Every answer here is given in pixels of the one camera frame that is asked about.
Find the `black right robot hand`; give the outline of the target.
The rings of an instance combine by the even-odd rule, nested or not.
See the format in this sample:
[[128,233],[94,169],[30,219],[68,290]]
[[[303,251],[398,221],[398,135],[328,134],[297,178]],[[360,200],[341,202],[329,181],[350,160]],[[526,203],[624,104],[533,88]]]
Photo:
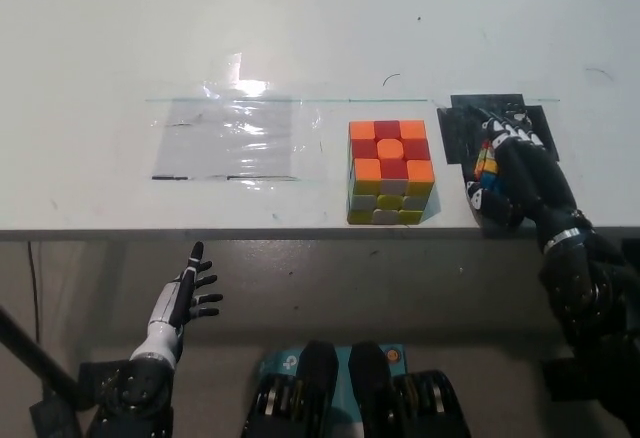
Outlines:
[[592,224],[579,210],[559,163],[530,121],[475,106],[467,112],[489,144],[484,163],[496,167],[492,183],[476,178],[473,167],[463,170],[472,210],[507,229],[524,220],[533,222],[545,254],[584,244],[593,233]]

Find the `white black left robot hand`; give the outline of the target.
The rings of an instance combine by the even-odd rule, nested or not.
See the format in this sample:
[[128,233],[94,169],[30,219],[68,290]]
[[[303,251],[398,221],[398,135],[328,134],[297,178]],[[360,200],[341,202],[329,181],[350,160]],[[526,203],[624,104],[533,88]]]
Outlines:
[[217,281],[216,275],[200,277],[212,267],[211,261],[203,260],[203,254],[204,244],[198,241],[184,270],[164,286],[149,318],[146,338],[132,353],[131,360],[152,359],[175,370],[183,350],[186,325],[219,314],[214,304],[223,300],[222,294],[197,294],[200,288]]

